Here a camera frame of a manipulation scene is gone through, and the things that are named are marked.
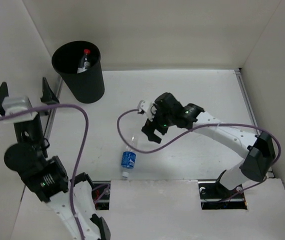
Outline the blue-label clear bottle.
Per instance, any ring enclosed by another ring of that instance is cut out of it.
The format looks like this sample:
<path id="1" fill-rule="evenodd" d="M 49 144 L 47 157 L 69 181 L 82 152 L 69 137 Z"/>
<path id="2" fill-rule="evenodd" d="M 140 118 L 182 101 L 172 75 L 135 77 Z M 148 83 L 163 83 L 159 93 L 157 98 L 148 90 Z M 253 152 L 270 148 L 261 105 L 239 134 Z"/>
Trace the blue-label clear bottle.
<path id="1" fill-rule="evenodd" d="M 127 138 L 126 141 L 134 148 L 138 146 L 138 135 L 134 133 L 131 137 Z M 136 151 L 126 143 L 124 144 L 124 149 L 121 157 L 120 167 L 122 172 L 122 177 L 128 179 L 130 173 L 135 167 L 135 162 L 137 158 Z"/>

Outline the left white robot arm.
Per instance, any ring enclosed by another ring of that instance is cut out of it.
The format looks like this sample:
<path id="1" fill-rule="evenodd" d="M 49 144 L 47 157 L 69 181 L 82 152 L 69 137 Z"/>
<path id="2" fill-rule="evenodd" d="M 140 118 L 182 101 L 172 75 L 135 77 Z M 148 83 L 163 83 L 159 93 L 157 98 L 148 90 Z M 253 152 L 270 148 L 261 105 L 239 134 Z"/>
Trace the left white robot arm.
<path id="1" fill-rule="evenodd" d="M 86 173 L 77 174 L 82 152 L 89 131 L 89 118 L 78 105 L 60 104 L 47 80 L 42 82 L 43 106 L 32 107 L 27 96 L 10 97 L 8 85 L 0 85 L 0 121 L 12 123 L 16 143 L 4 154 L 4 163 L 16 172 L 25 186 L 60 218 L 74 240 L 109 240 L 111 232 L 102 216 L 96 212 L 93 195 L 95 186 Z M 80 111 L 85 129 L 75 162 L 69 177 L 58 156 L 48 158 L 50 143 L 45 137 L 41 116 L 49 110 L 70 108 Z"/>

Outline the red-capped red-label bottle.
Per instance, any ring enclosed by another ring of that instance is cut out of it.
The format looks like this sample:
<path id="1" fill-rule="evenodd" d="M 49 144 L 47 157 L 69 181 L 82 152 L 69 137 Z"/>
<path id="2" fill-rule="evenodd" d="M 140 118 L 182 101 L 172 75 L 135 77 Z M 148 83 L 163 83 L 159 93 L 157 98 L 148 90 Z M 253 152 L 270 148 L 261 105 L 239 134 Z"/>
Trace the red-capped red-label bottle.
<path id="1" fill-rule="evenodd" d="M 78 68 L 77 68 L 78 74 L 87 71 L 91 67 L 90 53 L 91 53 L 91 51 L 89 49 L 83 50 L 83 56 L 80 59 L 79 64 L 78 64 Z"/>

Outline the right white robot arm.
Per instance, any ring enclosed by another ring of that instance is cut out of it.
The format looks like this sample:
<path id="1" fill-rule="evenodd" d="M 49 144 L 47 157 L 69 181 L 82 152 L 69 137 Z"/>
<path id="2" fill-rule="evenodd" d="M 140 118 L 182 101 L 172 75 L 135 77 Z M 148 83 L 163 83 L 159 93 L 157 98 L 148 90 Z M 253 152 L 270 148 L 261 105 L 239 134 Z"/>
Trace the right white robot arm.
<path id="1" fill-rule="evenodd" d="M 238 186 L 248 181 L 261 183 L 276 158 L 271 134 L 265 131 L 254 134 L 230 126 L 198 105 L 183 106 L 170 92 L 163 93 L 153 102 L 140 101 L 138 112 L 147 117 L 141 131 L 150 142 L 159 144 L 162 141 L 155 131 L 165 135 L 169 127 L 176 126 L 209 137 L 242 158 L 238 164 L 224 170 L 211 188 L 220 198 L 228 198 Z"/>

